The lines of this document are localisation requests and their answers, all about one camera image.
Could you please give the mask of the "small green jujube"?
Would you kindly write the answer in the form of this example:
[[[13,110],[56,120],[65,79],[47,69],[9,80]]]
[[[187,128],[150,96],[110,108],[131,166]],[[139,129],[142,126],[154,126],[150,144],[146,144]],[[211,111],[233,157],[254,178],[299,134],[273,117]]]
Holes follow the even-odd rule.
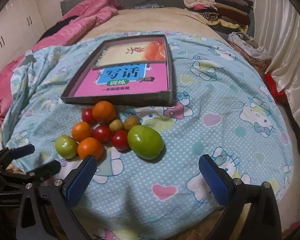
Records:
[[[78,143],[68,135],[60,135],[55,140],[55,149],[64,159],[72,159],[77,155]]]

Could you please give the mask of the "orange tangerine front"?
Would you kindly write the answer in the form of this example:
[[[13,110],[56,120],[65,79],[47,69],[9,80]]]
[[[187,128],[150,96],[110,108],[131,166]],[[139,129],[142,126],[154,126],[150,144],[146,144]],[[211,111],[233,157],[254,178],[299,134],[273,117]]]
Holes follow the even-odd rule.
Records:
[[[95,138],[89,137],[82,140],[77,148],[78,156],[84,159],[86,156],[91,155],[97,160],[104,154],[103,145]]]

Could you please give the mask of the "orange tangerine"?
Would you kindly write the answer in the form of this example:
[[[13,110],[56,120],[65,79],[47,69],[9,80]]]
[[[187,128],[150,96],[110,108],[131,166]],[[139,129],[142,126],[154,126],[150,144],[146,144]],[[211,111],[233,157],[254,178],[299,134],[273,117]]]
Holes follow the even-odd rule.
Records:
[[[71,134],[77,142],[81,142],[84,139],[93,136],[93,129],[87,122],[82,121],[74,124],[71,130]]]
[[[89,137],[82,140],[77,148],[78,156],[84,159],[86,156],[91,155],[97,160],[104,154],[103,145],[95,138]]]
[[[116,108],[108,101],[100,101],[93,107],[93,117],[101,124],[109,124],[116,118]]]

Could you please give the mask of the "red cherry tomato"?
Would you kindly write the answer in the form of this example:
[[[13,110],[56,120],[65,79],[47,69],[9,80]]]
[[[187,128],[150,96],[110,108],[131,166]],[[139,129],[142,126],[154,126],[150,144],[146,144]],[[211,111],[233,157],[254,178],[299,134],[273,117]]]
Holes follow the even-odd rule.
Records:
[[[111,143],[112,146],[115,147],[118,151],[126,151],[129,148],[128,140],[127,140],[127,131],[117,131],[113,134]]]
[[[95,138],[99,142],[108,142],[112,138],[112,132],[109,127],[100,125],[94,129],[93,138]]]
[[[92,108],[86,108],[82,111],[82,121],[83,122],[86,122],[90,125],[93,125],[96,120],[94,119],[94,116],[93,116],[93,109]]]

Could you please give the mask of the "small yellow-brown fruit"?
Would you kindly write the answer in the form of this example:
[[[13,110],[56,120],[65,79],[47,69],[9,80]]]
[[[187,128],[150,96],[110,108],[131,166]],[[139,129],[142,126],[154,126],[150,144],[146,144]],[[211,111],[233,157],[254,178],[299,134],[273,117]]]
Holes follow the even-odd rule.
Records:
[[[109,129],[115,133],[124,130],[124,124],[120,119],[115,119],[109,124]]]
[[[133,126],[139,125],[140,120],[136,115],[129,116],[123,123],[126,131],[130,131]]]

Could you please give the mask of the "large green jujube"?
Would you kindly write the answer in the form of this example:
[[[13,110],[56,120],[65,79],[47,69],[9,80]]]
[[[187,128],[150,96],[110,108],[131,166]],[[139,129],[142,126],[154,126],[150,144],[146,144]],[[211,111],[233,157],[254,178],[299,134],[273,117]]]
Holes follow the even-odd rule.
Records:
[[[156,130],[143,125],[133,126],[128,132],[127,141],[131,150],[145,160],[156,159],[165,146]]]

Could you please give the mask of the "red object by curtain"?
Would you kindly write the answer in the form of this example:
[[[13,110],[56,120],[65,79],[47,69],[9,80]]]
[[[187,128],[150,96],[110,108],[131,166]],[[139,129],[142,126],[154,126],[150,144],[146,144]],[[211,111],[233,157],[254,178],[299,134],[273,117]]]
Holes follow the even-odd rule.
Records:
[[[271,77],[270,73],[267,73],[264,76],[264,83],[266,84],[268,90],[270,91],[272,97],[274,98],[276,103],[288,103],[287,96],[285,94],[285,91],[278,91],[276,87],[276,83]]]

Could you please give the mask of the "blue Hello Kitty sheet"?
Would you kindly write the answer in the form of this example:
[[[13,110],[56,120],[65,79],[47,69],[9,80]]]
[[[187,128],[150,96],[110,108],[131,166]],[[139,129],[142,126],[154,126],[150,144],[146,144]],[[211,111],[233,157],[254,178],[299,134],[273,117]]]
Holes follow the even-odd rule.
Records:
[[[292,146],[284,119],[261,77],[230,46],[207,35],[165,33],[172,55],[170,107],[120,106],[121,120],[137,116],[160,133],[162,155],[151,163],[108,146],[74,212],[91,237],[167,239],[217,210],[200,174],[208,154],[246,184],[268,181],[281,199],[293,176]],[[11,78],[12,105],[1,144],[33,144],[35,152],[14,162],[27,172],[59,159],[54,143],[70,133],[83,107],[61,95],[107,34],[73,46],[28,51]]]

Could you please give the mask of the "white wardrobe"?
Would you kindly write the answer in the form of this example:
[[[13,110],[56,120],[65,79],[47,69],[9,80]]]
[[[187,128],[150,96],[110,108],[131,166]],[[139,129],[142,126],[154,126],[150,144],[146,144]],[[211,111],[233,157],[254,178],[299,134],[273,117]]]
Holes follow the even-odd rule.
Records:
[[[0,12],[0,72],[46,31],[37,0],[9,0]]]

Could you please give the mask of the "pink Chinese workbook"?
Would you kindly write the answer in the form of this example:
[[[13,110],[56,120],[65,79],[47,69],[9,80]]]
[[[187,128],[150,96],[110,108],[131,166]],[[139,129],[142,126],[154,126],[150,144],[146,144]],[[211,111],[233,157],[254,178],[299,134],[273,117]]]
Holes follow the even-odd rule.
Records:
[[[74,92],[74,96],[148,94],[166,90],[166,64],[141,63],[91,69]]]

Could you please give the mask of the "shallow cardboard box tray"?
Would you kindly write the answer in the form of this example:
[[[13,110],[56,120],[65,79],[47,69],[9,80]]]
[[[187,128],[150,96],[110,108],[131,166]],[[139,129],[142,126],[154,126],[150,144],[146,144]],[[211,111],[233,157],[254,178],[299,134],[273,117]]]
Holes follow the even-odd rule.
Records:
[[[164,34],[103,41],[64,90],[64,103],[168,106],[173,101],[173,70]]]

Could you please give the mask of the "black garment on bed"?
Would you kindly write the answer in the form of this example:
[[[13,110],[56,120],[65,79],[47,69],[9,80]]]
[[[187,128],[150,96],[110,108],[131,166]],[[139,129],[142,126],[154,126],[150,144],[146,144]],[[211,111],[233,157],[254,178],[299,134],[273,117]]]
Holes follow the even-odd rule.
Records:
[[[69,17],[65,20],[62,20],[62,21],[58,21],[54,26],[52,26],[45,33],[43,33],[43,35],[40,37],[38,42],[41,41],[42,39],[46,38],[46,37],[52,36],[53,34],[57,33],[64,26],[68,25],[71,20],[74,20],[76,18],[78,18],[78,15],[71,16],[71,17]]]

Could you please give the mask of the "white cloth in basket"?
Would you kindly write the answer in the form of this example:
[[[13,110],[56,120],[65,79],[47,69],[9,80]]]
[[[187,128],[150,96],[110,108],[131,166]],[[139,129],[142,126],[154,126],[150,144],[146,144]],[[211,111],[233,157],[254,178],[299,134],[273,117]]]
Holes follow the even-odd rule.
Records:
[[[271,62],[272,57],[263,46],[259,46],[253,37],[244,32],[232,32],[228,35],[228,43],[247,61]]]

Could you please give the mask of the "yellow orange booklet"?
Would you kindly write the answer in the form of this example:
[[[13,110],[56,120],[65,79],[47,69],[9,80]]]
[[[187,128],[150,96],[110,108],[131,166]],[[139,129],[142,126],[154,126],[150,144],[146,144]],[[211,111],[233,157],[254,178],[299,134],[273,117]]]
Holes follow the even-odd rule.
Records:
[[[165,61],[163,41],[134,42],[106,48],[93,64],[94,67],[139,61]]]

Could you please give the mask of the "pink quilt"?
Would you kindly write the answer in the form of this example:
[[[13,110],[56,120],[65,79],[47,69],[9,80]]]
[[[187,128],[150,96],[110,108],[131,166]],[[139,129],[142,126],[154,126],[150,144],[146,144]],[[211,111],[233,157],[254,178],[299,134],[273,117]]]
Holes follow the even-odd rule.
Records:
[[[74,6],[63,17],[67,25],[59,31],[43,38],[31,50],[37,51],[48,46],[69,46],[83,37],[90,29],[99,26],[123,9],[116,0],[84,0]],[[13,71],[21,63],[24,54],[3,67],[0,71],[0,127],[10,105],[12,104],[11,77]]]

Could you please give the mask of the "cream satin curtain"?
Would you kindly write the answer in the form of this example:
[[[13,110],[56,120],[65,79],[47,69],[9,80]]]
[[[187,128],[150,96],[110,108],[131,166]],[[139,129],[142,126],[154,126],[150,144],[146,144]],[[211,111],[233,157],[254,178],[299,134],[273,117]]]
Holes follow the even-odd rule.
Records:
[[[300,15],[289,0],[255,0],[255,37],[272,57],[267,71],[300,125]]]

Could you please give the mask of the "pile of folded clothes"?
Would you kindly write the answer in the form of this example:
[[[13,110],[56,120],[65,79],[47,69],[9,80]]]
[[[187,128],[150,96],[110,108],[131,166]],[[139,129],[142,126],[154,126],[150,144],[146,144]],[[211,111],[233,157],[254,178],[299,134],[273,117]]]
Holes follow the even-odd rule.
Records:
[[[214,31],[230,34],[247,32],[253,25],[253,1],[183,0],[185,9],[198,16]]]

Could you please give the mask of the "beige bed blanket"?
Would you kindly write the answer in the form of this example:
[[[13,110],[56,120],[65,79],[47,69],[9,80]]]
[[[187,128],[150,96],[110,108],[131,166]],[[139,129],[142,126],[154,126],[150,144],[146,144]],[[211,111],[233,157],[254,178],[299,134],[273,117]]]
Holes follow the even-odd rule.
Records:
[[[221,36],[194,12],[170,7],[153,9],[124,9],[89,32],[81,40],[88,40],[108,33],[127,33],[137,31],[178,31],[202,35],[226,43]]]

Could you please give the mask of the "blue patterned pillow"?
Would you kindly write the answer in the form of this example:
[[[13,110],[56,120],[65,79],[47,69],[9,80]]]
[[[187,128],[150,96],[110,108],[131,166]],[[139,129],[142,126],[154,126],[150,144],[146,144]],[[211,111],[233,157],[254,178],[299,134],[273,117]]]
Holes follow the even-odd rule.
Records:
[[[133,9],[157,9],[157,8],[163,8],[164,6],[162,4],[158,3],[147,3],[143,5],[137,5],[134,6]]]

